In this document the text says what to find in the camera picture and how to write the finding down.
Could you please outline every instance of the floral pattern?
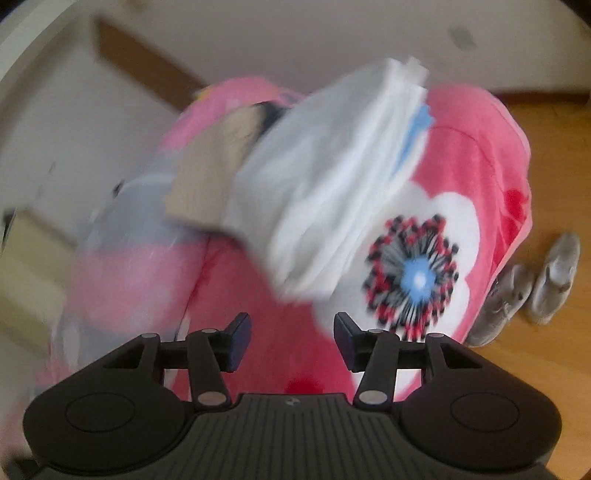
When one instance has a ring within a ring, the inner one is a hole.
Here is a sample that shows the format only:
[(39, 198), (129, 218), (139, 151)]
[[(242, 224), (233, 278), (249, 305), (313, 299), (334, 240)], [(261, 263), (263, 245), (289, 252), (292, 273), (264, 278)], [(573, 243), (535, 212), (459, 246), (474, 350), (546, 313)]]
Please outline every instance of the floral pattern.
[(370, 311), (381, 328), (403, 340), (423, 340), (449, 305), (459, 278), (458, 244), (443, 235), (441, 215), (420, 224), (415, 216), (388, 220), (387, 233), (371, 245), (371, 272), (363, 284)]

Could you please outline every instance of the shoe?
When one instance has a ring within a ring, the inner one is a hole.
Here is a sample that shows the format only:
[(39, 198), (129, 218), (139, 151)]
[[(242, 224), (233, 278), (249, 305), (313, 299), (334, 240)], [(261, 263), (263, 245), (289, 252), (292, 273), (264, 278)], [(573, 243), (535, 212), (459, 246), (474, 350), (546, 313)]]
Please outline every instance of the shoe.
[(466, 344), (485, 346), (499, 336), (530, 296), (535, 275), (524, 265), (513, 265), (503, 270), (486, 296)]
[(564, 305), (573, 287), (580, 254), (581, 240), (576, 233), (563, 233), (552, 245), (528, 305), (533, 323), (547, 325)]

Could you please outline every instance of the clothing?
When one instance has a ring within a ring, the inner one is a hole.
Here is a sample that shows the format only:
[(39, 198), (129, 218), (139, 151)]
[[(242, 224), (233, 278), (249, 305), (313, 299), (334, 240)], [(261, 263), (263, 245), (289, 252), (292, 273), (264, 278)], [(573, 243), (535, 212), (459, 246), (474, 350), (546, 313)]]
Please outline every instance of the clothing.
[[(364, 330), (464, 341), (531, 229), (529, 146), (505, 107), (467, 86), (434, 89), (427, 103), (435, 123), (417, 171), (371, 219), (335, 293), (314, 302), (326, 336), (335, 313), (347, 312)], [(398, 395), (418, 382), (415, 372), (399, 371)]]
[[(339, 391), (352, 398), (358, 379), (345, 368), (327, 329), (334, 310), (348, 307), (337, 302), (312, 306), (279, 301), (240, 245), (166, 219), (158, 201), (170, 188), (183, 142), (221, 118), (229, 98), (250, 105), (284, 96), (275, 86), (266, 90), (268, 95), (260, 90), (254, 95), (253, 84), (260, 85), (260, 79), (233, 79), (219, 91), (212, 87), (205, 100), (183, 114), (154, 161), (127, 182), (97, 218), (80, 249), (67, 307), (32, 395), (136, 335), (152, 331), (162, 340), (183, 339), (188, 332), (224, 327), (238, 312), (249, 312), (251, 345), (240, 368), (225, 375), (234, 399), (254, 391)], [(458, 243), (456, 256), (461, 253), (463, 260), (457, 261), (461, 277), (437, 328), (461, 342), (494, 278), (531, 228), (529, 147), (506, 109), (487, 92), (442, 87), (429, 93), (427, 104), (435, 119), (427, 148), (411, 183), (404, 187), (405, 195), (401, 191), (392, 197), (384, 216), (403, 215), (410, 229), (413, 216), (421, 226), (438, 213), (446, 218), (441, 234), (449, 238), (452, 249)], [(455, 215), (455, 207), (468, 216)], [(388, 232), (384, 223), (373, 223), (376, 236)], [(360, 250), (358, 255), (364, 259), (369, 251)], [(351, 307), (362, 314), (349, 313), (362, 328), (373, 327), (378, 319), (365, 314), (363, 304), (371, 263), (357, 264), (363, 267), (358, 268), (361, 275), (350, 278), (358, 300)], [(337, 292), (342, 292), (341, 285)], [(456, 314), (452, 317), (449, 311)], [(418, 384), (415, 373), (399, 371), (395, 399), (404, 399)], [(185, 371), (167, 372), (165, 385), (180, 399), (190, 398)], [(14, 437), (22, 436), (25, 407), (26, 403), (18, 405), (5, 420), (0, 454), (19, 441)]]
[(386, 190), (412, 175), (420, 155), (397, 163), (425, 76), (416, 60), (366, 66), (299, 103), (254, 146), (223, 227), (246, 241), (280, 297), (329, 297)]

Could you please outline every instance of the white cloth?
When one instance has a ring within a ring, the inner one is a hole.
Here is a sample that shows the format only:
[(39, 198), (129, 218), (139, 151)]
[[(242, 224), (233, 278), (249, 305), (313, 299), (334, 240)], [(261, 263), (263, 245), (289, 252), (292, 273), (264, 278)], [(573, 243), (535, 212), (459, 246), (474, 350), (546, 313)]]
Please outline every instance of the white cloth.
[(413, 149), (421, 155), (397, 162), (426, 76), (415, 59), (345, 76), (289, 111), (234, 178), (223, 225), (247, 241), (282, 298), (329, 297), (387, 191), (411, 177), (426, 135)]

